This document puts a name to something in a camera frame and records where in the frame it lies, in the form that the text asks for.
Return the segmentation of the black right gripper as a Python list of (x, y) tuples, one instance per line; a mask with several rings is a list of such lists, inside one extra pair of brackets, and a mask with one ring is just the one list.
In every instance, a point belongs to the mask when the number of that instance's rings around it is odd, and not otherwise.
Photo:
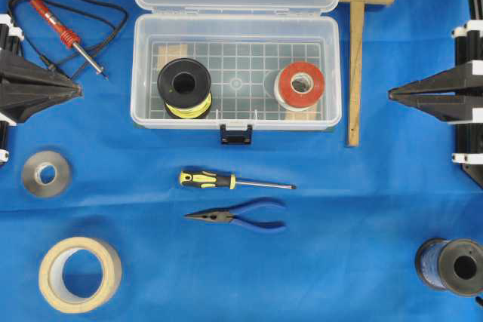
[[(389, 91), (389, 98), (456, 125), (454, 163), (482, 165), (482, 21), (452, 32), (454, 68)], [(468, 91), (467, 95), (437, 95)]]

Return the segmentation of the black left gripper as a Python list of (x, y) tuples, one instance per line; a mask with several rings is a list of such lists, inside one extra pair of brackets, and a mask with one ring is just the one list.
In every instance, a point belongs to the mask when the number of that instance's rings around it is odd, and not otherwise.
[(20, 54), (23, 30), (8, 14), (1, 15), (1, 78), (21, 84), (55, 86), (74, 91), (54, 94), (1, 92), (1, 166), (9, 160), (8, 128), (26, 122), (32, 115), (82, 95), (82, 88), (59, 72), (43, 69)]

